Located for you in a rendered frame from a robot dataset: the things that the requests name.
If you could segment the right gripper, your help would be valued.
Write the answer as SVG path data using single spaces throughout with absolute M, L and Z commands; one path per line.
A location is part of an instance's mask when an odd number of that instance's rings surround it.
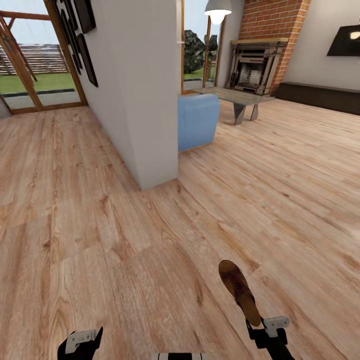
M 272 360 L 274 360 L 274 354 L 278 349 L 286 349 L 288 351 L 286 346 L 288 340 L 284 328 L 277 328 L 277 336 L 269 337 L 266 329 L 253 329 L 247 319 L 246 323 L 248 325 L 249 338 L 255 340 L 258 349 L 267 348 Z

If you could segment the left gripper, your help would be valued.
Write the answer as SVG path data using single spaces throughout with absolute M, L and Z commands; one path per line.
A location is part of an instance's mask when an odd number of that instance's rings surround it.
M 62 344 L 57 351 L 57 360 L 92 360 L 94 352 L 100 345 L 102 332 L 103 328 L 101 327 L 95 339 L 80 343 L 73 353 L 65 354 L 66 346 Z

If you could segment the sandal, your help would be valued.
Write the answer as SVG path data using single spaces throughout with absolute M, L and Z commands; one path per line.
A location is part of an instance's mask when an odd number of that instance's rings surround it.
M 218 265 L 218 273 L 226 289 L 233 295 L 236 304 L 241 307 L 248 322 L 252 326 L 259 327 L 262 318 L 256 307 L 255 298 L 238 266 L 230 260 L 222 260 Z

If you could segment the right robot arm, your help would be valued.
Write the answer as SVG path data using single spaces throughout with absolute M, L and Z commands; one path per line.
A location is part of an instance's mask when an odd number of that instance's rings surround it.
M 272 360 L 295 360 L 288 351 L 287 335 L 284 328 L 290 325 L 287 316 L 278 316 L 262 319 L 265 329 L 253 329 L 249 321 L 249 338 L 255 340 L 258 349 L 267 348 Z

